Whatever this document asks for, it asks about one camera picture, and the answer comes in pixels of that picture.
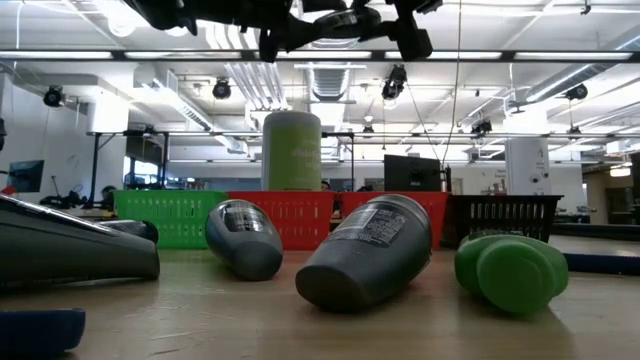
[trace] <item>table surface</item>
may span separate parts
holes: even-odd
[[[157,282],[2,294],[0,309],[80,307],[87,326],[65,359],[637,359],[640,278],[572,274],[549,308],[504,316],[457,285],[453,252],[372,311],[336,315],[296,292],[309,252],[272,281],[241,282],[203,251],[161,251]]]
[[[549,244],[565,254],[640,257],[640,242],[552,235]]]

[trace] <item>green bottle cap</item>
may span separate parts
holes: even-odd
[[[485,297],[507,312],[533,313],[547,306],[554,295],[556,279],[551,263],[522,242],[491,244],[478,258],[476,270]]]

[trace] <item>plastic basket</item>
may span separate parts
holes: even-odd
[[[445,192],[419,192],[419,191],[389,191],[389,192],[345,192],[340,193],[342,199],[342,217],[346,218],[360,205],[367,201],[385,194],[398,194],[408,196],[419,202],[429,214],[431,222],[431,247],[440,247],[444,218],[447,208],[449,193]]]
[[[470,233],[497,229],[521,232],[524,236],[549,241],[558,200],[555,195],[451,196],[448,210],[455,232],[455,245]]]
[[[158,228],[159,248],[206,249],[204,227],[209,211],[226,200],[217,191],[116,191],[120,219],[149,221]]]
[[[329,235],[333,192],[238,191],[229,197],[260,207],[278,229],[284,250],[315,250]]]

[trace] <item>black basket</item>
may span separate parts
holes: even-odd
[[[470,233],[498,229],[549,241],[558,200],[555,195],[454,195],[447,206],[446,242],[457,247]]]

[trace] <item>tall green cylinder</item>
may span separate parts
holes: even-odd
[[[310,113],[269,114],[262,130],[262,189],[319,191],[320,119]]]
[[[512,234],[470,236],[458,249],[455,270],[466,290],[516,314],[543,309],[569,282],[567,261],[558,249]]]

